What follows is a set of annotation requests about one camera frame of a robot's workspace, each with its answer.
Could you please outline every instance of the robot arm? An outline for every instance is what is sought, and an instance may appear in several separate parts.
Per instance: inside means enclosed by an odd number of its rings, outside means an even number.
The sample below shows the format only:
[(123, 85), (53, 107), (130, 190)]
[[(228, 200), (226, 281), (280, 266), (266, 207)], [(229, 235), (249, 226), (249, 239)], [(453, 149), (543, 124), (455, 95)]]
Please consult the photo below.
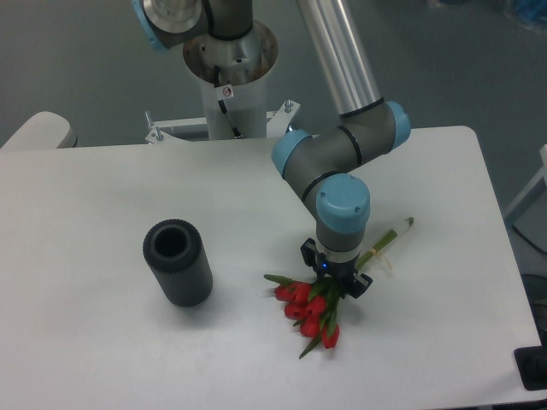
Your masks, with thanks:
[(244, 37), (253, 27), (252, 0), (132, 0), (155, 50), (208, 33), (222, 41)]
[(342, 125), (317, 138), (289, 132), (273, 148), (272, 160), (316, 220), (318, 241), (302, 246), (304, 261), (319, 277), (337, 278), (357, 298), (372, 283), (356, 270), (370, 194), (348, 172), (404, 143), (410, 121), (399, 104), (379, 94), (345, 0), (297, 3)]
[[(304, 130), (288, 132), (274, 147), (272, 160), (316, 220), (317, 242), (309, 239), (301, 248), (305, 263), (319, 277), (335, 277), (357, 298), (372, 283), (356, 270), (370, 194), (365, 183), (348, 172), (404, 143), (410, 134), (409, 117), (378, 92), (346, 1), (297, 0), (297, 4), (342, 124), (317, 138)], [(186, 63), (215, 87), (257, 81), (277, 58), (275, 42), (265, 46), (266, 30), (253, 23), (252, 0), (133, 0), (133, 7), (155, 48), (191, 40), (185, 44)], [(265, 55), (266, 50), (273, 50), (272, 55)], [(233, 121), (225, 103), (218, 103), (227, 120), (218, 132), (209, 124), (210, 138), (238, 130), (235, 122), (246, 137), (264, 133), (259, 126), (252, 127), (254, 131), (244, 126), (253, 115), (265, 121), (265, 109), (243, 110)], [(234, 131), (234, 136), (241, 134)]]

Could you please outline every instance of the black cylinder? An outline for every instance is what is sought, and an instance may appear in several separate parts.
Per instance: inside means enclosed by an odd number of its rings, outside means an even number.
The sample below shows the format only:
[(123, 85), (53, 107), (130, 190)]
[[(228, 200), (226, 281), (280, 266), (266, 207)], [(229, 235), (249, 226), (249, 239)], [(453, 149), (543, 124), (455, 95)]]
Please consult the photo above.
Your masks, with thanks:
[(144, 258), (168, 300), (189, 307), (203, 302), (213, 275), (197, 229), (185, 220), (164, 220), (144, 238)]

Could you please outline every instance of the gray floor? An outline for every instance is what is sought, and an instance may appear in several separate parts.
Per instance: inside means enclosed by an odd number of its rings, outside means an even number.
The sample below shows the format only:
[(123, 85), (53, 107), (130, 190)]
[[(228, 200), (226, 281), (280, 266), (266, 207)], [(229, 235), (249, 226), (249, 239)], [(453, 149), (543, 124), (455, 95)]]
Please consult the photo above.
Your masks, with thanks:
[[(547, 143), (547, 33), (505, 19), (497, 0), (441, 9), (425, 0), (351, 3), (386, 98), (402, 103), (415, 127), (473, 128), (505, 207), (541, 166)], [(268, 108), (289, 97), (303, 105), (299, 126), (334, 126), (295, 2), (255, 2), (255, 14), (280, 47)], [(82, 146), (141, 144), (146, 109), (157, 120), (203, 115), (180, 49), (153, 52), (129, 0), (3, 0), (0, 38), (0, 145), (44, 110), (68, 119)], [(544, 197), (519, 221), (543, 248), (546, 209)], [(522, 241), (514, 246), (523, 272), (547, 272), (545, 258)]]

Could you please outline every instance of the white chair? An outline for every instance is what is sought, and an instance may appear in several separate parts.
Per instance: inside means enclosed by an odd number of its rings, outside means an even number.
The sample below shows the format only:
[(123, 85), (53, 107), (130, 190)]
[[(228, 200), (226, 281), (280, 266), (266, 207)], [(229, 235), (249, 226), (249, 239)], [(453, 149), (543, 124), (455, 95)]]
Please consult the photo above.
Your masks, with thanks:
[(47, 111), (35, 114), (0, 148), (0, 152), (72, 148), (78, 143), (67, 120)]

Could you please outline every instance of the metal bracket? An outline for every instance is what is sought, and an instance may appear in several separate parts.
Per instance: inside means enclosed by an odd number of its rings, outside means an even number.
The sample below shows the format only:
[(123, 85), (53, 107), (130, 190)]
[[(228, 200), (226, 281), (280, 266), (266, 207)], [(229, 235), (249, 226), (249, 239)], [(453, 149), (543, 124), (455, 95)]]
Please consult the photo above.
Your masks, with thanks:
[[(266, 118), (266, 137), (282, 137), (291, 130), (291, 124), (295, 115), (300, 110), (300, 104), (292, 100), (286, 100), (278, 111), (268, 111)], [(199, 135), (207, 132), (207, 121), (204, 117), (189, 118), (184, 120), (153, 121), (150, 111), (144, 113), (149, 133), (146, 141), (150, 144), (163, 143), (164, 141), (197, 141), (202, 139)]]

